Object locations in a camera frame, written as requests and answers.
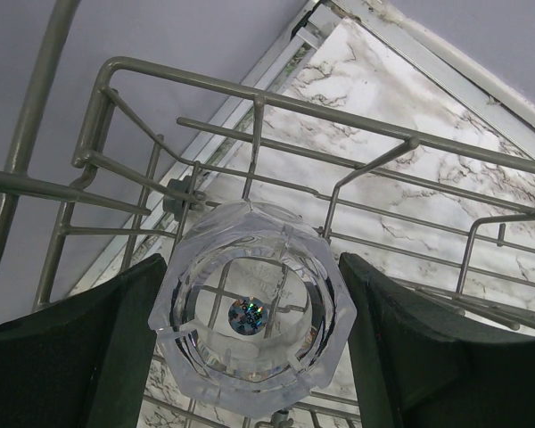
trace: gray wall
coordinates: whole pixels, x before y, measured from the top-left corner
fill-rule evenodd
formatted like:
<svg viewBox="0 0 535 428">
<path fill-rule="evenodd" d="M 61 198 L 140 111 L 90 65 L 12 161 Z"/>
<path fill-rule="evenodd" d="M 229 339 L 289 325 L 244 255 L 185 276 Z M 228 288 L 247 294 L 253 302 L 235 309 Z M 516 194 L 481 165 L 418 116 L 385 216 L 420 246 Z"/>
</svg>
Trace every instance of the gray wall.
<svg viewBox="0 0 535 428">
<path fill-rule="evenodd" d="M 535 0 L 389 0 L 535 103 Z"/>
<path fill-rule="evenodd" d="M 96 72 L 115 55 L 159 62 L 240 81 L 305 4 L 303 0 L 82 0 L 58 70 L 29 174 L 68 184 L 70 166 Z M 0 169 L 54 0 L 0 0 Z M 194 133 L 177 116 L 207 120 L 222 95 L 127 73 L 113 81 L 126 101 L 178 152 Z M 106 153 L 144 172 L 150 141 L 116 113 Z M 163 161 L 158 173 L 170 166 Z M 136 202 L 139 188 L 101 173 L 90 189 Z M 44 262 L 58 203 L 22 198 L 0 269 L 0 323 L 27 314 Z M 126 217 L 80 207 L 77 226 L 122 226 Z M 63 296 L 98 256 L 107 238 L 71 237 L 53 291 Z"/>
</svg>

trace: holographic sticker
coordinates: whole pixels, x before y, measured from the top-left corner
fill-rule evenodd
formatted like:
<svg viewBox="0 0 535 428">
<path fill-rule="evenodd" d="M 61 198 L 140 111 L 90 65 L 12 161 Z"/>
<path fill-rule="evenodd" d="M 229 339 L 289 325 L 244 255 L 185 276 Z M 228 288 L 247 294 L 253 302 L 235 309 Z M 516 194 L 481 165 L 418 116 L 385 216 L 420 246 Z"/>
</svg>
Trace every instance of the holographic sticker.
<svg viewBox="0 0 535 428">
<path fill-rule="evenodd" d="M 268 322 L 268 311 L 255 297 L 244 297 L 232 303 L 228 319 L 235 332 L 244 336 L 259 333 Z"/>
</svg>

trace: metal rail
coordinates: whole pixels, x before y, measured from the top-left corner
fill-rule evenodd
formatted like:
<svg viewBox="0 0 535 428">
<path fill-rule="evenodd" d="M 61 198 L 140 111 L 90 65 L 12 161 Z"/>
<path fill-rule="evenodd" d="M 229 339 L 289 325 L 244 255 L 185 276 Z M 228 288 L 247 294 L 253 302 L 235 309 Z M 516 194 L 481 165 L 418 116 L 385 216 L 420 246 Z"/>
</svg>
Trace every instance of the metal rail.
<svg viewBox="0 0 535 428">
<path fill-rule="evenodd" d="M 175 240 L 174 244 L 176 246 L 177 242 L 182 239 L 186 218 L 191 204 L 202 203 L 193 194 L 193 192 L 196 190 L 196 183 L 199 173 L 202 171 L 211 171 L 245 178 L 243 198 L 249 197 L 253 182 L 260 181 L 311 194 L 315 198 L 327 201 L 329 202 L 329 209 L 327 211 L 325 224 L 320 227 L 321 234 L 324 237 L 344 239 L 354 243 L 372 246 L 381 250 L 394 251 L 405 256 L 428 260 L 452 268 L 459 268 L 460 275 L 456 292 L 448 292 L 441 289 L 436 289 L 434 287 L 429 287 L 428 285 L 412 283 L 403 279 L 399 279 L 398 281 L 401 284 L 420 292 L 428 299 L 436 301 L 441 306 L 455 310 L 457 313 L 463 313 L 465 310 L 467 310 L 491 319 L 495 322 L 499 322 L 500 324 L 506 325 L 512 329 L 518 329 L 521 325 L 526 325 L 535 329 L 534 311 L 520 309 L 463 294 L 465 276 L 468 270 L 485 276 L 535 288 L 535 282 L 532 281 L 505 276 L 500 273 L 491 272 L 485 269 L 469 267 L 469 262 L 473 251 L 473 242 L 476 237 L 486 242 L 495 243 L 497 247 L 506 246 L 518 251 L 525 251 L 535 254 L 535 248 L 505 241 L 505 223 L 510 221 L 535 221 L 535 208 L 516 202 L 501 200 L 499 198 L 491 197 L 482 193 L 467 191 L 458 187 L 444 185 L 419 177 L 413 177 L 397 171 L 390 171 L 388 169 L 380 168 L 386 162 L 395 160 L 404 153 L 414 150 L 418 145 L 423 145 L 435 150 L 450 152 L 459 156 L 465 156 L 478 161 L 488 162 L 532 174 L 535 174 L 534 160 L 526 160 L 503 153 L 493 152 L 468 144 L 462 144 L 447 138 L 428 135 L 413 129 L 394 126 L 378 120 L 363 118 L 343 111 L 337 111 L 327 107 L 292 99 L 287 96 L 273 94 L 268 91 L 238 85 L 188 71 L 178 70 L 132 58 L 116 57 L 108 60 L 101 67 L 97 75 L 89 100 L 89 105 L 87 106 L 83 125 L 79 133 L 76 150 L 74 152 L 71 164 L 76 168 L 83 169 L 81 177 L 67 186 L 47 183 L 27 177 L 26 173 L 28 171 L 29 162 L 31 160 L 31 155 L 36 142 L 37 131 L 39 130 L 41 119 L 45 110 L 47 97 L 51 89 L 57 65 L 62 54 L 63 45 L 69 33 L 70 24 L 78 4 L 79 0 L 57 0 L 55 4 L 52 17 L 45 33 L 44 41 L 37 57 L 36 66 L 30 79 L 28 91 L 21 108 L 21 115 L 14 131 L 7 162 L 4 167 L 4 171 L 0 171 L 0 261 L 4 254 L 4 247 L 8 238 L 11 224 L 13 222 L 14 214 L 17 208 L 17 202 L 21 195 L 28 195 L 62 202 L 60 204 L 58 216 L 55 221 L 52 238 L 46 254 L 44 268 L 40 277 L 36 300 L 34 303 L 34 310 L 38 310 L 44 305 L 48 305 L 50 303 L 55 275 L 62 256 L 65 238 L 68 235 L 129 236 L 121 264 L 121 268 L 125 269 L 130 266 L 131 260 L 133 259 L 133 254 L 136 247 L 136 237 L 139 235 L 156 235 L 172 238 Z M 211 132 L 217 136 L 229 137 L 252 144 L 251 161 L 247 172 L 236 171 L 233 169 L 205 163 L 201 164 L 200 162 L 194 160 L 184 159 L 175 153 L 165 144 L 164 137 L 156 134 L 146 124 L 146 122 L 144 122 L 120 97 L 119 93 L 115 89 L 111 88 L 111 78 L 118 70 L 127 70 L 135 73 L 145 74 L 147 76 L 153 76 L 155 78 L 162 78 L 181 84 L 196 86 L 221 94 L 253 101 L 253 132 L 251 135 L 244 132 L 235 131 L 233 129 L 202 123 L 193 119 L 177 119 L 177 123 L 179 125 Z M 338 124 L 362 129 L 378 135 L 388 136 L 400 140 L 402 144 L 385 153 L 383 156 L 380 156 L 368 164 L 365 164 L 363 162 L 357 162 L 339 156 L 313 151 L 297 145 L 264 138 L 262 137 L 262 121 L 265 107 L 268 105 L 285 109 L 287 111 L 306 114 L 314 118 L 330 120 Z M 134 171 L 133 169 L 129 169 L 124 165 L 119 164 L 115 160 L 103 155 L 105 139 L 111 125 L 112 114 L 115 108 L 120 109 L 133 123 L 143 130 L 148 138 L 152 141 L 152 155 L 144 175 Z M 316 161 L 322 161 L 328 164 L 342 166 L 347 169 L 353 169 L 353 171 L 351 171 L 343 180 L 336 184 L 332 195 L 324 195 L 318 190 L 305 185 L 298 185 L 296 183 L 284 180 L 257 175 L 256 166 L 259 161 L 261 146 L 280 152 L 287 152 L 297 156 L 306 157 Z M 171 190 L 163 185 L 160 185 L 154 180 L 156 164 L 162 152 L 165 152 L 175 161 L 182 163 L 187 167 L 193 167 L 190 186 L 187 193 L 180 193 Z M 128 180 L 138 183 L 141 186 L 141 192 L 137 205 L 114 201 L 110 198 L 105 198 L 100 195 L 86 192 L 86 189 L 94 182 L 96 172 L 99 168 L 107 169 L 123 176 Z M 473 223 L 470 231 L 468 232 L 456 229 L 454 227 L 422 220 L 420 218 L 412 218 L 403 214 L 379 210 L 377 208 L 366 206 L 360 203 L 339 199 L 339 192 L 343 185 L 348 184 L 350 181 L 367 172 L 375 174 L 379 177 L 386 177 L 403 183 L 421 186 L 422 188 L 458 196 L 471 201 L 483 202 L 494 207 L 512 210 L 521 214 L 494 218 L 480 218 Z M 183 208 L 182 217 L 178 222 L 176 233 L 170 233 L 158 229 L 149 230 L 140 228 L 142 224 L 142 217 L 151 214 L 151 211 L 145 207 L 150 191 L 161 193 L 168 197 L 186 202 Z M 72 226 L 71 218 L 77 202 L 93 204 L 96 206 L 121 210 L 123 212 L 133 214 L 135 216 L 132 227 L 130 229 L 109 229 Z M 206 201 L 205 203 L 210 206 L 218 205 L 218 203 L 214 201 Z M 355 236 L 336 234 L 332 231 L 332 224 L 333 215 L 338 205 L 349 206 L 353 209 L 371 212 L 380 216 L 397 218 L 454 235 L 467 236 L 468 241 L 465 247 L 464 259 L 460 264 L 452 260 L 438 259 L 425 254 L 384 245 L 382 243 L 371 242 Z M 477 235 L 478 227 L 487 223 L 500 223 L 502 225 L 499 228 L 497 238 Z M 219 299 L 221 299 L 222 296 L 230 297 L 231 294 L 226 292 L 224 287 L 210 289 L 209 291 L 213 291 L 217 294 L 214 304 L 217 316 Z M 290 310 L 305 310 L 304 308 L 295 307 L 293 305 L 288 305 L 282 308 L 278 305 L 278 301 L 274 300 L 272 302 L 271 306 L 276 309 L 273 311 L 274 313 L 276 311 L 289 312 Z M 211 317 L 210 322 L 212 322 L 212 319 L 215 319 L 216 316 Z M 320 393 L 313 393 L 312 395 L 320 399 L 341 402 L 343 404 L 352 406 L 357 405 L 356 401 L 353 400 L 326 396 L 325 394 Z M 206 418 L 202 418 L 201 416 L 195 415 L 193 412 L 195 402 L 191 403 L 192 408 L 189 408 L 189 410 L 186 411 L 149 396 L 145 396 L 145 399 L 157 406 L 168 408 L 169 410 L 178 413 L 181 416 L 185 416 L 188 418 L 188 420 L 195 420 L 202 424 L 207 424 L 208 426 L 224 426 Z M 340 417 L 346 420 L 349 426 L 353 425 L 353 421 L 360 420 L 360 417 L 356 414 L 341 412 L 326 407 L 314 406 L 307 403 L 297 403 L 294 407 L 310 412 L 313 422 L 316 426 L 318 424 L 317 413 Z M 244 427 L 250 426 L 250 424 L 250 419 L 244 419 Z"/>
</svg>

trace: dish rack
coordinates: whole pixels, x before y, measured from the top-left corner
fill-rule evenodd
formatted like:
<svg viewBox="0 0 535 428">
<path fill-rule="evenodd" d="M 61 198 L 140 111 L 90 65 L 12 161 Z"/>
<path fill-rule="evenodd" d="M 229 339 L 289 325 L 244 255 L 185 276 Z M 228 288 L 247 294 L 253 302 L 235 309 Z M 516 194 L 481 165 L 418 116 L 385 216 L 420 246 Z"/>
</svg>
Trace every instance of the dish rack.
<svg viewBox="0 0 535 428">
<path fill-rule="evenodd" d="M 21 115 L 18 121 L 18 126 L 14 132 L 6 167 L 4 171 L 0 171 L 0 260 L 4 253 L 4 247 L 8 239 L 9 229 L 12 224 L 12 220 L 16 212 L 17 202 L 20 196 L 32 196 L 61 202 L 58 216 L 53 228 L 52 239 L 46 254 L 45 265 L 39 281 L 33 310 L 39 310 L 44 306 L 51 304 L 50 298 L 54 286 L 55 275 L 62 256 L 65 238 L 67 236 L 127 236 L 128 241 L 121 262 L 121 269 L 126 269 L 131 265 L 133 260 L 136 246 L 138 244 L 138 236 L 151 235 L 170 238 L 174 240 L 174 245 L 176 246 L 176 243 L 182 239 L 185 232 L 186 221 L 190 209 L 202 205 L 207 205 L 210 207 L 218 206 L 217 202 L 208 200 L 205 193 L 199 192 L 198 190 L 198 184 L 201 182 L 199 177 L 202 174 L 212 172 L 244 178 L 245 185 L 242 193 L 242 198 L 244 199 L 249 197 L 251 186 L 254 182 L 263 182 L 293 189 L 298 192 L 311 194 L 314 198 L 328 202 L 325 223 L 323 225 L 319 225 L 317 228 L 317 231 L 325 239 L 329 240 L 331 238 L 336 238 L 347 240 L 353 243 L 379 248 L 381 250 L 394 251 L 411 258 L 426 259 L 434 263 L 440 263 L 442 265 L 458 268 L 459 278 L 454 291 L 445 291 L 425 284 L 404 280 L 398 280 L 398 282 L 410 290 L 419 292 L 426 299 L 434 301 L 437 304 L 458 313 L 464 314 L 467 311 L 479 317 L 484 317 L 488 320 L 504 325 L 513 330 L 519 329 L 520 325 L 525 325 L 535 330 L 535 311 L 520 309 L 502 303 L 497 303 L 495 301 L 485 300 L 464 294 L 465 277 L 469 269 L 469 262 L 476 239 L 495 243 L 497 247 L 506 246 L 519 251 L 527 251 L 535 254 L 535 249 L 531 247 L 510 243 L 505 240 L 506 225 L 511 222 L 535 221 L 535 209 L 514 202 L 500 200 L 498 198 L 490 197 L 481 193 L 467 191 L 451 185 L 444 185 L 438 182 L 412 177 L 382 168 L 382 166 L 389 161 L 393 161 L 403 154 L 415 150 L 420 145 L 532 174 L 535 174 L 534 160 L 526 160 L 503 153 L 492 152 L 467 144 L 461 144 L 447 138 L 428 135 L 378 120 L 368 119 L 349 114 L 347 112 L 337 111 L 312 103 L 298 101 L 290 97 L 278 95 L 254 87 L 230 83 L 224 80 L 210 78 L 192 72 L 178 70 L 134 58 L 115 57 L 108 60 L 101 67 L 97 75 L 89 105 L 86 110 L 83 126 L 78 138 L 76 150 L 71 161 L 71 165 L 73 167 L 83 169 L 81 177 L 70 185 L 57 185 L 28 177 L 26 173 L 28 171 L 29 162 L 34 148 L 34 143 L 36 141 L 37 131 L 44 112 L 47 96 L 54 80 L 54 74 L 57 64 L 60 60 L 65 36 L 67 36 L 69 32 L 71 19 L 75 9 L 78 6 L 78 3 L 78 0 L 58 1 L 53 10 L 52 19 L 50 20 L 46 30 L 45 39 L 37 58 L 37 65 L 32 74 L 28 92 L 22 105 Z M 223 128 L 220 126 L 211 125 L 209 123 L 204 123 L 193 119 L 177 119 L 177 123 L 181 126 L 251 144 L 251 159 L 247 172 L 221 167 L 211 160 L 201 162 L 198 160 L 183 158 L 171 150 L 170 147 L 165 143 L 164 137 L 150 129 L 149 126 L 139 116 L 137 116 L 135 111 L 126 103 L 126 101 L 121 98 L 117 90 L 111 87 L 111 78 L 118 70 L 128 70 L 130 72 L 140 73 L 154 78 L 166 79 L 189 86 L 196 86 L 221 93 L 223 95 L 230 95 L 252 102 L 252 134 L 232 128 Z M 318 119 L 330 120 L 344 126 L 362 129 L 382 136 L 395 138 L 400 140 L 400 145 L 365 164 L 296 145 L 267 139 L 262 136 L 263 115 L 267 106 L 309 115 Z M 146 168 L 146 173 L 144 175 L 116 162 L 113 159 L 110 159 L 103 154 L 104 140 L 107 136 L 109 126 L 111 125 L 114 109 L 121 110 L 128 117 L 128 119 L 135 123 L 142 131 L 144 131 L 148 139 L 152 141 L 152 153 L 149 164 Z M 351 172 L 335 184 L 332 194 L 321 194 L 317 190 L 305 185 L 299 185 L 293 182 L 271 177 L 263 177 L 256 174 L 260 147 L 268 147 L 276 151 L 287 152 L 300 157 L 341 166 L 346 169 L 351 169 Z M 192 172 L 187 176 L 187 179 L 182 181 L 173 181 L 171 185 L 168 186 L 155 181 L 154 175 L 156 166 L 160 156 L 163 153 L 170 156 L 175 162 L 183 164 L 192 169 Z M 132 182 L 139 184 L 141 186 L 141 191 L 138 203 L 134 205 L 98 194 L 89 193 L 87 188 L 94 182 L 96 173 L 99 169 L 104 169 L 118 174 L 128 180 L 131 180 Z M 478 218 L 473 222 L 470 230 L 460 230 L 454 227 L 432 223 L 420 218 L 414 218 L 387 210 L 378 210 L 373 207 L 345 201 L 340 198 L 340 191 L 344 185 L 356 180 L 357 177 L 369 173 L 376 174 L 380 177 L 399 180 L 411 185 L 418 185 L 422 188 L 452 194 L 459 196 L 460 198 L 484 202 L 489 205 L 515 211 L 517 214 Z M 152 212 L 146 207 L 150 192 L 162 194 L 164 210 L 172 213 L 175 221 L 177 222 L 177 228 L 174 233 L 156 228 L 141 228 L 144 216 L 149 216 L 152 214 Z M 110 229 L 72 226 L 71 218 L 77 203 L 91 204 L 107 209 L 126 212 L 133 216 L 132 227 Z M 333 214 L 335 213 L 337 205 L 346 205 L 354 209 L 373 212 L 385 217 L 396 218 L 405 222 L 426 226 L 446 233 L 467 236 L 463 261 L 461 264 L 457 264 L 449 260 L 435 259 L 416 252 L 403 250 L 396 247 L 389 247 L 381 243 L 373 243 L 362 240 L 355 236 L 336 234 L 332 230 L 332 225 Z M 478 235 L 477 230 L 479 226 L 489 223 L 499 224 L 498 236 L 494 238 L 485 235 Z M 511 276 L 502 275 L 498 272 L 491 272 L 478 268 L 471 268 L 471 270 L 478 274 L 535 287 L 535 283 L 529 280 L 517 279 Z M 217 296 L 227 295 L 222 290 L 221 285 L 218 289 L 212 291 L 215 292 Z M 286 308 L 282 310 L 303 310 L 303 308 Z M 159 355 L 155 355 L 154 359 L 164 362 L 164 359 Z M 354 407 L 358 405 L 355 400 L 330 396 L 320 392 L 313 392 L 312 396 L 318 399 L 339 402 Z M 215 421 L 211 421 L 202 416 L 196 415 L 194 413 L 196 403 L 193 400 L 191 400 L 188 409 L 183 409 L 148 395 L 145 396 L 144 399 L 152 404 L 155 404 L 156 406 L 164 407 L 180 416 L 185 417 L 186 421 L 195 421 L 213 427 L 224 426 Z M 294 407 L 310 412 L 313 425 L 315 427 L 321 426 L 318 422 L 317 415 L 327 415 L 344 419 L 349 427 L 355 426 L 355 423 L 360 421 L 360 416 L 355 413 L 344 412 L 330 407 L 317 406 L 309 403 L 297 403 L 294 405 Z M 250 424 L 250 419 L 244 419 L 244 428 L 249 427 Z M 275 414 L 272 417 L 272 424 L 258 422 L 256 426 L 274 426 L 274 424 L 279 424 L 278 426 L 289 426 L 286 425 L 285 417 L 278 414 Z"/>
</svg>

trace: octagonal clear container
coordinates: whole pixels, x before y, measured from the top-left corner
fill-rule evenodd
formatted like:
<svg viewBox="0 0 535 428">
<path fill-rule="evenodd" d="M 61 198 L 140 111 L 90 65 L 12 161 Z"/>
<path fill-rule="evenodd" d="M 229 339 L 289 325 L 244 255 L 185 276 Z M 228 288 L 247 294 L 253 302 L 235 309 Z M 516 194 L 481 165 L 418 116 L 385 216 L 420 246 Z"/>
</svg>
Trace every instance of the octagonal clear container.
<svg viewBox="0 0 535 428">
<path fill-rule="evenodd" d="M 259 418 L 328 386 L 355 316 L 324 239 L 238 201 L 178 244 L 149 325 L 181 392 Z"/>
</svg>

